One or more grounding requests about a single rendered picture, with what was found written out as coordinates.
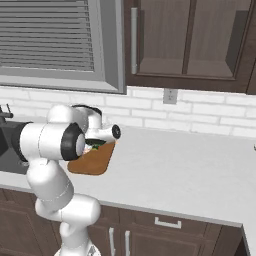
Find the brown wooden cutting board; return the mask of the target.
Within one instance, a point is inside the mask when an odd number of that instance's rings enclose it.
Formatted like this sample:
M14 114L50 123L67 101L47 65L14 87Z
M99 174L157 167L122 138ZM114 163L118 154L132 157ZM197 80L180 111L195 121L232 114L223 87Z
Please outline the brown wooden cutting board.
M97 151L83 153L77 160L68 162L68 171L75 174L102 175L108 168L115 145L115 142L105 143Z

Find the small green and white item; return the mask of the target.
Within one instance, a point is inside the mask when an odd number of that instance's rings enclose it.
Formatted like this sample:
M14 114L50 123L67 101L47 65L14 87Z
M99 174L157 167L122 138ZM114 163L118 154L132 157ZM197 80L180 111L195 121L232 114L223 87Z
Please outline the small green and white item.
M84 154L89 153L90 151L97 151L99 149L100 146L104 145L105 141L104 140L94 140L94 141L90 141L88 143L85 144L84 147Z

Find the dark wood glass-front cupboard door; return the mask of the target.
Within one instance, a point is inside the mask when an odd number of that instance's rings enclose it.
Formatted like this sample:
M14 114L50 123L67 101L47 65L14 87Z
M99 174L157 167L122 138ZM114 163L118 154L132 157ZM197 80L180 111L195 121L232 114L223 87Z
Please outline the dark wood glass-front cupboard door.
M129 86L245 93L256 61L256 0L123 0ZM138 8L131 73L131 8Z

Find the dark wood base cupboard door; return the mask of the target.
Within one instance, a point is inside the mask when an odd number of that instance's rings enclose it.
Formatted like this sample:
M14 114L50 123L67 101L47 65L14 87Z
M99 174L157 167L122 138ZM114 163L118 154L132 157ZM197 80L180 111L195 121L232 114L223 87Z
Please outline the dark wood base cupboard door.
M93 244L99 249L101 256L111 256L109 243L109 228L114 228L115 256L122 256L120 245L120 230L114 224L99 224L88 227L88 234Z
M32 193L0 188L0 256L54 256L59 224L38 216Z
M177 232L137 227L121 229L121 252L125 256L125 231L130 231L130 256L212 256L215 241Z

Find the dark wood drawer front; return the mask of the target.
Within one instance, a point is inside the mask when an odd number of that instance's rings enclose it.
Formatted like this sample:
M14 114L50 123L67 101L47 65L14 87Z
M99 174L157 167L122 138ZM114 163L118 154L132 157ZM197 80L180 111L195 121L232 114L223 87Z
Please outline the dark wood drawer front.
M165 231L177 231L186 235L194 235L197 237L204 237L207 239L216 238L221 230L221 226L218 224L212 224L208 222L184 219L181 217L166 216L161 214L146 213L141 211L134 211L134 222L139 225L158 228ZM177 221L182 222L181 229L168 228L158 226L154 224L155 217L159 217L161 221L176 223Z

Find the black sink tap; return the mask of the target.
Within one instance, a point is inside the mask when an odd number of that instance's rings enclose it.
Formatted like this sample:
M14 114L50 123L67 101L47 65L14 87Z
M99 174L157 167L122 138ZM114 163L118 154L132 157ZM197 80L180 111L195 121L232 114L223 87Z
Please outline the black sink tap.
M7 112L3 112L2 108L1 108L1 105L0 105L0 123L6 123L7 118L13 118L14 117L13 113L10 111L9 105L8 104L6 104L6 105L7 105L7 109L8 109Z

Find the grey window blinds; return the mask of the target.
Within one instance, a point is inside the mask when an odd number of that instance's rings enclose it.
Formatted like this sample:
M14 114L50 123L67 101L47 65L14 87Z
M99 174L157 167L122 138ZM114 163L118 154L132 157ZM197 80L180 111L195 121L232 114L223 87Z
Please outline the grey window blinds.
M88 0L0 0L0 66L92 71Z

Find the grey wall power outlet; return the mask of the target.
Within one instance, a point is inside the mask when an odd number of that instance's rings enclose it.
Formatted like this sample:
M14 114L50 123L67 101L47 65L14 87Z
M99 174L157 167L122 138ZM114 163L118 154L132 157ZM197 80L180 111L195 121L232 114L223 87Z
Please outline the grey wall power outlet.
M178 90L177 89L164 89L163 93L163 103L164 104L173 104L177 103Z

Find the grey window frame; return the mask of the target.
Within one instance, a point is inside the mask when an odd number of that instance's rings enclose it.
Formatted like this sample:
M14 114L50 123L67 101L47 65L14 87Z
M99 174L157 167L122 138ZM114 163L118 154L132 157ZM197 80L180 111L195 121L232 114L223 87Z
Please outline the grey window frame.
M121 0L88 0L94 69L46 70L0 66L0 85L122 93L125 87Z

